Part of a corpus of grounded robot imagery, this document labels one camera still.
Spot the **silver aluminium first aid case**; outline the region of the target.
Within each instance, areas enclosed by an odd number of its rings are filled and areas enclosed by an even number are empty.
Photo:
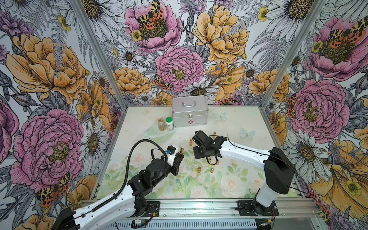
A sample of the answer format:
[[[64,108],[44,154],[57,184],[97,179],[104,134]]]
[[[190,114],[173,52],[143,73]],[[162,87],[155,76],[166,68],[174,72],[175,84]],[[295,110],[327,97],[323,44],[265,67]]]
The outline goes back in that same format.
[[[206,125],[208,114],[208,103],[203,95],[172,99],[174,128]]]

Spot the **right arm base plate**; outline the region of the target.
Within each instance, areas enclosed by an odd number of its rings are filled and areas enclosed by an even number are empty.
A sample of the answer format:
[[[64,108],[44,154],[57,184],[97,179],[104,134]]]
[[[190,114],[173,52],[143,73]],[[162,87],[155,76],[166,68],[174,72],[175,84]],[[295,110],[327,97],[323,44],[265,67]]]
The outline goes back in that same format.
[[[255,199],[238,200],[235,210],[239,212],[240,216],[265,217],[279,215],[275,201],[272,201],[270,206],[264,207]]]

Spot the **small green circuit board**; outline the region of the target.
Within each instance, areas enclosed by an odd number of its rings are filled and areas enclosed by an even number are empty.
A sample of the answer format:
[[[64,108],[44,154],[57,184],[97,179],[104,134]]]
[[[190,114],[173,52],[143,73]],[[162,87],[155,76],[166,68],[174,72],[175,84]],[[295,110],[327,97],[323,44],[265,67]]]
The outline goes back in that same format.
[[[142,228],[145,226],[145,224],[146,224],[146,221],[143,219],[133,220],[131,223],[131,228],[133,229]]]

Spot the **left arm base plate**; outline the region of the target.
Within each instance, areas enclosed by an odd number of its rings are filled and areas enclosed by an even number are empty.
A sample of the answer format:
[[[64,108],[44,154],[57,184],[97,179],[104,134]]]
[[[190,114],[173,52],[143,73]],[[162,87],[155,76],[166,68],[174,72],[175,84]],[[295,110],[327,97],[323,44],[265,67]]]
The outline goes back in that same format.
[[[132,217],[156,218],[159,216],[160,204],[161,204],[160,201],[148,200],[143,206],[141,206],[135,211],[135,213],[131,216],[131,218]]]

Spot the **white bottle green cap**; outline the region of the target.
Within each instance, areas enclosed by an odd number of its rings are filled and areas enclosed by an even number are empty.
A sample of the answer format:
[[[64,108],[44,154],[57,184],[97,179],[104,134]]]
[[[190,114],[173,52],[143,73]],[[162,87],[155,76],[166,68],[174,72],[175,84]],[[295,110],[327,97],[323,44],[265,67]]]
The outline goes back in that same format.
[[[168,131],[173,131],[174,129],[174,124],[173,124],[173,119],[171,117],[167,117],[165,119],[166,122],[166,128]]]

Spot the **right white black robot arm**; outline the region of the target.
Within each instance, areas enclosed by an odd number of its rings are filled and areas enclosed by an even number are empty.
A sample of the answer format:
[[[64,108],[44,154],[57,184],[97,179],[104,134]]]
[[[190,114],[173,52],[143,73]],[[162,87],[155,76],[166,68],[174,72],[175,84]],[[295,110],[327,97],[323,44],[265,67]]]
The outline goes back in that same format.
[[[255,149],[230,141],[229,137],[211,135],[203,131],[195,132],[192,140],[196,159],[214,157],[243,161],[264,172],[265,184],[257,191],[252,202],[238,207],[239,214],[249,212],[255,216],[278,215],[275,200],[286,195],[292,184],[295,167],[291,165],[283,150],[274,147],[271,150]]]

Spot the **left aluminium corner post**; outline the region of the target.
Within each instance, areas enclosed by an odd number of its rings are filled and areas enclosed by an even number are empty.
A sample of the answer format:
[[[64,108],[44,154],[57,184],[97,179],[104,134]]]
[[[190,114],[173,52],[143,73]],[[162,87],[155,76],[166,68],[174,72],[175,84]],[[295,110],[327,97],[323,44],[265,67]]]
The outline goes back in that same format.
[[[104,74],[106,75],[112,87],[112,90],[117,98],[117,101],[119,102],[120,107],[125,112],[127,110],[126,101],[124,100],[124,97],[120,91],[120,88],[113,76],[113,71],[111,70],[110,65],[105,57],[105,54],[100,46],[97,35],[95,34],[95,29],[92,26],[92,24],[89,22],[88,16],[84,10],[82,2],[81,1],[71,1],[71,7],[74,10],[76,17],[80,25],[82,26],[87,39],[89,40],[91,44],[94,54],[96,55],[98,61],[101,64],[102,70]]]

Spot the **aluminium corner post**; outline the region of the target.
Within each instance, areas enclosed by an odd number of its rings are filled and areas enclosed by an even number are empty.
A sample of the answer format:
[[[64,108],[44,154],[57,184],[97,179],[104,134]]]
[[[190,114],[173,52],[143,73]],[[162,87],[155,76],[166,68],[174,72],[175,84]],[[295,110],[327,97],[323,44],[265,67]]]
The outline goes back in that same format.
[[[325,3],[326,3],[325,0],[322,0],[322,1],[318,0],[318,1],[314,1],[313,5],[311,6],[310,12],[307,14],[306,19],[304,23],[302,24],[300,31],[296,34],[295,39],[292,42],[287,54],[285,55],[285,58],[281,66],[279,67],[278,72],[275,75],[273,82],[271,83],[269,89],[267,90],[266,94],[264,95],[260,103],[260,107],[262,109],[265,109],[268,102],[272,99],[274,93],[276,92],[276,89],[278,88],[279,84],[284,78],[284,75],[287,72],[289,64],[292,62],[294,56],[297,54],[298,52],[297,49],[302,45],[302,42],[308,35],[310,29],[314,27],[317,17],[322,11]]]
[[[82,26],[87,39],[89,40],[91,44],[94,54],[96,55],[98,61],[101,64],[102,70],[104,74],[106,75],[112,87],[112,90],[117,98],[117,101],[119,102],[120,107],[125,112],[127,110],[126,101],[124,100],[124,97],[120,91],[120,88],[113,76],[113,71],[111,70],[110,65],[105,57],[105,54],[100,46],[97,35],[95,34],[95,29],[92,26],[92,24],[89,22],[88,16],[84,10],[82,2],[81,1],[71,1],[71,7],[74,10],[76,17],[80,25]]]

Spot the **aluminium front rail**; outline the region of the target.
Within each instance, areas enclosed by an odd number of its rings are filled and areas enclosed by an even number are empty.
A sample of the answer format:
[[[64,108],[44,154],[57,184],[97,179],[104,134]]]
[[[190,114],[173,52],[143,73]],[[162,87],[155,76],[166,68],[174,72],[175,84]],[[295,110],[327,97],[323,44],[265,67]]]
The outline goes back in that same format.
[[[121,218],[108,226],[126,220],[143,219],[150,225],[159,224],[161,226],[172,225],[172,227],[210,227],[226,226],[241,227],[251,224],[257,226],[262,223],[270,225],[275,220],[282,221],[293,219],[296,221],[323,221],[317,206],[310,198],[278,198],[275,203],[278,207],[278,216],[250,217],[240,216],[235,210],[237,207],[236,199],[165,199],[152,200],[160,201],[159,216],[154,218],[128,217]]]

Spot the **right aluminium corner post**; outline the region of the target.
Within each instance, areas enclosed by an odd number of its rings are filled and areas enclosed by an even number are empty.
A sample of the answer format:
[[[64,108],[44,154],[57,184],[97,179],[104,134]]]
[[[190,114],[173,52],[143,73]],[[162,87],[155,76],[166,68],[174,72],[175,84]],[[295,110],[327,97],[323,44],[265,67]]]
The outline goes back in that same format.
[[[318,0],[318,1],[314,1],[313,5],[311,6],[310,12],[307,14],[306,19],[304,23],[302,24],[300,31],[296,34],[295,39],[292,42],[287,54],[285,55],[285,58],[281,66],[279,67],[278,72],[275,75],[273,82],[271,83],[269,89],[267,90],[266,94],[264,95],[260,103],[260,107],[262,109],[265,109],[268,102],[272,99],[274,93],[276,92],[276,89],[278,88],[279,84],[284,78],[284,75],[287,72],[289,64],[292,62],[294,56],[297,54],[298,52],[297,49],[302,45],[302,42],[308,35],[310,29],[314,27],[317,17],[322,11],[325,3],[326,3],[325,0],[322,0],[322,1]]]

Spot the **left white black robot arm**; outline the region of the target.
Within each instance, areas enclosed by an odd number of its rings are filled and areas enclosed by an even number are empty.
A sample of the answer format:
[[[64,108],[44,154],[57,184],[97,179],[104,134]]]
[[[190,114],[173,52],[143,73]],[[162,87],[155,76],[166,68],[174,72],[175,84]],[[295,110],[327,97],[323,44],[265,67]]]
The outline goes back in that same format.
[[[84,208],[63,210],[53,230],[101,230],[109,224],[128,217],[141,216],[147,207],[145,196],[153,191],[169,174],[176,176],[184,155],[176,154],[168,160],[154,159],[132,177],[123,190],[118,190]]]

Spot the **clear jar brown contents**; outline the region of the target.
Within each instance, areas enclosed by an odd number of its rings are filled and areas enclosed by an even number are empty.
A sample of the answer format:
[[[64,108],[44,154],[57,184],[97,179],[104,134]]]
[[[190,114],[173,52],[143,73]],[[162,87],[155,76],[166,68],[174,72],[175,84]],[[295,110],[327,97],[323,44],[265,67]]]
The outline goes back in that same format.
[[[166,122],[163,118],[158,119],[158,128],[159,128],[160,131],[165,131],[166,130]]]

